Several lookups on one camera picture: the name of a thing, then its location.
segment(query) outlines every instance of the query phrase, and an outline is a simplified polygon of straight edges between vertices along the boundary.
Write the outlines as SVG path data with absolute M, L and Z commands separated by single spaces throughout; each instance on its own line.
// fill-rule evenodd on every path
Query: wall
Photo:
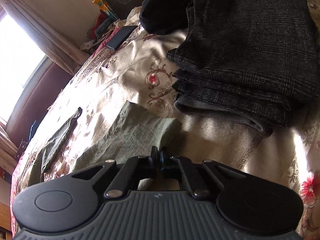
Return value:
M 10 206 L 11 185 L 0 178 L 0 202 Z
M 30 0 L 42 13 L 41 17 L 56 31 L 62 33 L 78 47 L 87 41 L 87 31 L 92 28 L 99 7 L 90 0 Z

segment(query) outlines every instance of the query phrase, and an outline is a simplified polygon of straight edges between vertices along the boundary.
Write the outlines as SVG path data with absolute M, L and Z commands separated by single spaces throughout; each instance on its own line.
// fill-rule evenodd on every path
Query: red cloth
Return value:
M 97 20 L 97 24 L 91 29 L 91 32 L 90 32 L 90 37 L 93 38 L 93 39 L 96 39 L 97 36 L 94 34 L 94 31 L 100 26 L 101 23 L 103 23 L 106 19 L 108 19 L 108 16 L 101 12 L 99 17 L 98 17 L 98 20 Z
M 120 30 L 121 28 L 119 28 L 118 26 L 115 27 L 115 29 L 113 30 L 113 32 L 110 34 L 109 37 L 105 38 L 105 40 L 99 45 L 99 47 L 96 49 L 96 51 L 92 54 L 92 58 L 100 51 L 102 50 L 107 43 L 112 39 L 113 36 L 116 35 L 116 33 Z

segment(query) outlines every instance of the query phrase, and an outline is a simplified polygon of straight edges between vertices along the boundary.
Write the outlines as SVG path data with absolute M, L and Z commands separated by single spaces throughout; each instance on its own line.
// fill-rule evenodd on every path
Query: round pad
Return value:
M 71 195 L 60 190 L 47 191 L 36 198 L 36 206 L 47 212 L 59 212 L 66 209 L 71 203 Z
M 89 181 L 64 176 L 26 188 L 17 195 L 12 210 L 21 227 L 58 233 L 87 222 L 98 206 Z
M 295 230 L 303 211 L 300 197 L 262 179 L 230 180 L 217 198 L 220 214 L 234 226 L 259 235 Z

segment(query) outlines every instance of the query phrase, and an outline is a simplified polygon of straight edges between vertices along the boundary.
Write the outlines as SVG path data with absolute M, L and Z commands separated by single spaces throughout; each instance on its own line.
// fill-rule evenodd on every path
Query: maroon wall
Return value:
M 56 100 L 72 76 L 52 63 L 26 101 L 12 133 L 11 141 L 19 147 L 22 140 L 29 140 L 30 128 L 34 121 L 41 122 L 48 107 Z

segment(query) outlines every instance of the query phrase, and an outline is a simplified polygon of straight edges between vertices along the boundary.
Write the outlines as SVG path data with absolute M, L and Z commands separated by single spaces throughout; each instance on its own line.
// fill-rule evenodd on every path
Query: bedspread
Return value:
M 314 0 L 308 2 L 309 6 L 317 4 Z M 167 147 L 173 155 L 186 156 L 194 163 L 213 159 L 300 193 L 305 212 L 298 231 L 302 236 L 317 231 L 320 187 L 316 185 L 320 184 L 315 181 L 319 181 L 320 172 L 320 101 L 296 113 L 289 128 L 275 128 L 268 138 L 245 125 L 183 115 L 173 107 L 176 92 L 171 87 L 175 81 L 172 73 L 178 67 L 166 54 L 184 41 L 186 31 L 156 36 L 146 33 L 138 20 L 132 24 L 138 28 L 120 49 L 104 48 L 89 58 L 51 106 L 14 171 L 11 203 L 26 187 L 30 167 L 40 149 L 78 107 L 83 114 L 45 180 L 70 173 L 75 160 L 108 131 L 129 100 L 160 117 L 181 121 L 180 135 Z M 16 228 L 12 216 L 12 231 Z

